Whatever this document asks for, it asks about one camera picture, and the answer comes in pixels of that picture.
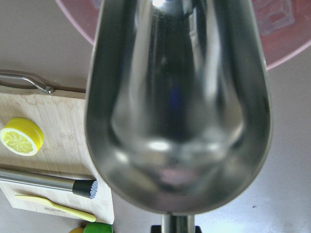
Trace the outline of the pink ice bowl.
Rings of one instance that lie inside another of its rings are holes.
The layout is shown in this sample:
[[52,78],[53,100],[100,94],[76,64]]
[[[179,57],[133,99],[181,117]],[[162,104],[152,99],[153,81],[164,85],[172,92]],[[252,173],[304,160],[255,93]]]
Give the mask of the pink ice bowl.
[[[102,2],[58,0],[56,3],[78,32],[93,44]],[[268,69],[311,45],[309,0],[254,0],[252,4]]]

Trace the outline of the steel muddler black tip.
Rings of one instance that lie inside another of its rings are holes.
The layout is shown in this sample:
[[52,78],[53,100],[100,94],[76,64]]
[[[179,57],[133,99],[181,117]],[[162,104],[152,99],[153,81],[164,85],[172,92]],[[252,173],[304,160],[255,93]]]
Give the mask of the steel muddler black tip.
[[77,180],[7,168],[0,169],[0,180],[9,183],[67,191],[88,199],[95,198],[99,186],[97,180]]

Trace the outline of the wooden cutting board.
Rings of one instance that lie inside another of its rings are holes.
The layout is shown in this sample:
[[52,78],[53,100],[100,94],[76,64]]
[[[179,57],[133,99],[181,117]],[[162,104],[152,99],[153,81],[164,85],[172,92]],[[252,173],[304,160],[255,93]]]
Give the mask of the wooden cutting board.
[[44,142],[34,156],[21,156],[0,148],[0,165],[16,170],[72,179],[98,181],[93,199],[68,191],[2,182],[0,188],[13,208],[66,217],[67,213],[38,203],[20,200],[18,195],[45,197],[54,203],[91,213],[98,222],[112,224],[114,210],[109,186],[99,176],[85,140],[85,93],[56,90],[45,94],[38,89],[0,88],[0,124],[23,117],[37,124]]

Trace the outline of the green lime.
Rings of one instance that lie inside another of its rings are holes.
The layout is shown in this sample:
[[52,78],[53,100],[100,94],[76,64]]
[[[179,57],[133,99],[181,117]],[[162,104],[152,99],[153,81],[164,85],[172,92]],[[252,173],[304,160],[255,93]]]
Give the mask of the green lime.
[[85,226],[83,233],[113,233],[113,227],[106,223],[91,222]]

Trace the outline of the yellow plastic knife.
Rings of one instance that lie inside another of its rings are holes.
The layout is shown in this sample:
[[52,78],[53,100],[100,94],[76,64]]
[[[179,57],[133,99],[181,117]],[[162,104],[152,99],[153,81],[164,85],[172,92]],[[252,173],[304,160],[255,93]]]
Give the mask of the yellow plastic knife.
[[15,198],[20,199],[20,200],[24,200],[24,201],[37,203],[37,204],[41,204],[41,205],[44,205],[47,207],[51,207],[51,208],[54,208],[56,210],[63,211],[65,213],[68,213],[70,215],[76,216],[78,218],[81,218],[81,219],[89,221],[89,222],[95,222],[96,221],[96,217],[93,214],[54,203],[51,200],[43,198],[43,197],[15,195]]

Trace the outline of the yellow lemon slice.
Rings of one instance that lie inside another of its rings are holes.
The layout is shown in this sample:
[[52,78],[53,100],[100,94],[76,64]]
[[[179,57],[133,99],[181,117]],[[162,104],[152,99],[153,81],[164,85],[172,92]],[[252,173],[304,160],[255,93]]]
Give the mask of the yellow lemon slice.
[[21,156],[33,156],[44,143],[42,130],[32,121],[16,117],[0,130],[1,143],[11,152]]

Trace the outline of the steel ice scoop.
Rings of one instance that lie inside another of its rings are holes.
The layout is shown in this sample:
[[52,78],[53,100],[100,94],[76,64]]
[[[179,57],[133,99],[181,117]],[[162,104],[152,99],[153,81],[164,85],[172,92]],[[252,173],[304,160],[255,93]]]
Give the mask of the steel ice scoop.
[[104,0],[85,134],[104,181],[162,214],[153,233],[198,233],[196,214],[240,195],[272,136],[249,0]]

